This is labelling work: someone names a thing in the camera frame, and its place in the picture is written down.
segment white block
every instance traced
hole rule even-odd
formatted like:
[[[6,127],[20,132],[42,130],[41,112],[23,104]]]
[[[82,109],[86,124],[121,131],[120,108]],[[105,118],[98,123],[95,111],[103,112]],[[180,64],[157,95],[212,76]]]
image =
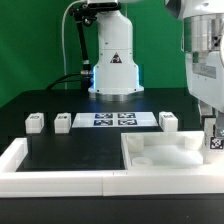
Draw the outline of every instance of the white block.
[[[43,113],[30,114],[25,121],[25,125],[27,134],[40,133],[44,127],[44,114]]]
[[[160,112],[159,125],[164,132],[176,132],[178,129],[178,119],[171,112]]]
[[[71,128],[71,114],[61,113],[58,114],[54,120],[54,129],[56,134],[66,134],[69,133]]]

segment black tabletop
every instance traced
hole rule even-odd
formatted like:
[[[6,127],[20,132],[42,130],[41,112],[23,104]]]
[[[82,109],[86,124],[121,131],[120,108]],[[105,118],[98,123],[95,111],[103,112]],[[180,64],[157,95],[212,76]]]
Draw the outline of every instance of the black tabletop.
[[[122,132],[161,131],[160,127],[76,128],[55,135],[58,113],[173,112],[179,131],[200,130],[197,100],[186,89],[146,89],[128,102],[90,100],[79,90],[28,91],[0,109],[0,152],[16,137],[27,137],[29,154],[18,171],[124,169]],[[26,135],[25,119],[42,112],[45,128]],[[0,199],[0,223],[215,223],[224,220],[224,196],[145,195]]]

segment white plastic tray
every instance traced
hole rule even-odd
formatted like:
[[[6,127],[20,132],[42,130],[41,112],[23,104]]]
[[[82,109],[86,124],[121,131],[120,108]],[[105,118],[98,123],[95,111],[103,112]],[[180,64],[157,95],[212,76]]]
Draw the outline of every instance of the white plastic tray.
[[[144,148],[130,151],[129,139],[142,137]],[[122,150],[125,168],[128,170],[152,169],[152,167],[191,167],[203,165],[202,148],[204,132],[153,132],[122,134]],[[142,158],[145,164],[134,163]]]
[[[125,146],[130,134],[122,134],[126,170],[110,171],[16,172],[27,155],[27,140],[15,139],[0,157],[0,198],[224,193],[224,165],[200,165],[200,146],[194,141],[185,145],[188,134],[203,141],[203,132],[144,133],[144,155],[152,158],[147,151],[157,151],[152,159],[154,165],[146,168],[132,166],[132,155]],[[160,148],[153,146],[158,139]],[[191,147],[195,157],[190,153],[193,164],[189,165],[183,160],[183,156],[189,159],[189,153],[180,151]]]

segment white container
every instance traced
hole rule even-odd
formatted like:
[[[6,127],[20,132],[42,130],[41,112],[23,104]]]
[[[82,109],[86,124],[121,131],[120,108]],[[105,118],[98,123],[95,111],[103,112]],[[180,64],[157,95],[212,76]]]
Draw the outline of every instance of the white container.
[[[133,150],[130,137],[144,138],[144,148]],[[204,132],[149,132],[123,133],[122,150],[125,168],[127,170],[151,169],[152,167],[191,167],[203,165]],[[146,158],[145,166],[136,166],[136,158]]]

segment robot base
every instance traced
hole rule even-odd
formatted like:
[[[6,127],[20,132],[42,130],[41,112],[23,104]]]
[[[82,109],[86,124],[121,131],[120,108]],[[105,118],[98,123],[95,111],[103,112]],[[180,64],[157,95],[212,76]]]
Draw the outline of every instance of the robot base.
[[[141,97],[144,95],[144,88],[140,87],[132,93],[128,94],[103,94],[89,89],[89,97],[91,99],[97,99],[102,101],[129,101],[136,97]]]

